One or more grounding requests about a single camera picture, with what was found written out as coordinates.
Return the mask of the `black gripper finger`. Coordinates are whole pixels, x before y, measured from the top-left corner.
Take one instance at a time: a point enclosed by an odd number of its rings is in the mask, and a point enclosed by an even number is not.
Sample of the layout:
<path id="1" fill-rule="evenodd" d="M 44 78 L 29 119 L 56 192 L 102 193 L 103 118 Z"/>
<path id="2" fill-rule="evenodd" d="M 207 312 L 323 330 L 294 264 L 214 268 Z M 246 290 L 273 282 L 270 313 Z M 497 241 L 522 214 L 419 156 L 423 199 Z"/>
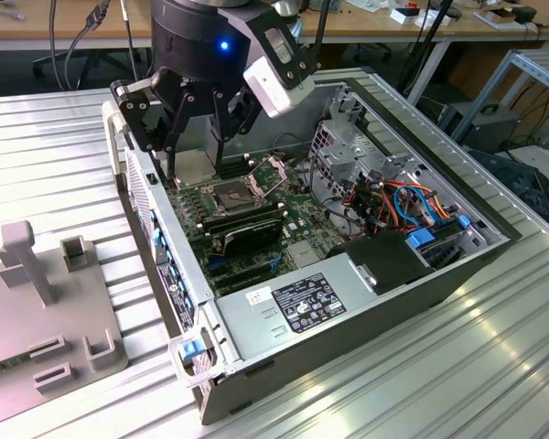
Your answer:
<path id="1" fill-rule="evenodd" d="M 221 177 L 227 166 L 222 163 L 224 146 L 237 134 L 248 134 L 262 106 L 248 88 L 242 88 L 240 100 L 230 111 L 228 102 L 221 91 L 213 92 L 214 115 L 211 120 L 211 130 L 217 141 L 214 157 L 214 167 Z"/>
<path id="2" fill-rule="evenodd" d="M 195 115 L 197 83 L 168 68 L 161 68 L 152 76 L 136 82 L 115 81 L 111 91 L 138 148 L 145 153 L 167 154 L 165 175 L 173 177 L 179 137 Z M 158 102 L 167 117 L 159 128 L 150 128 L 145 123 L 152 102 Z"/>

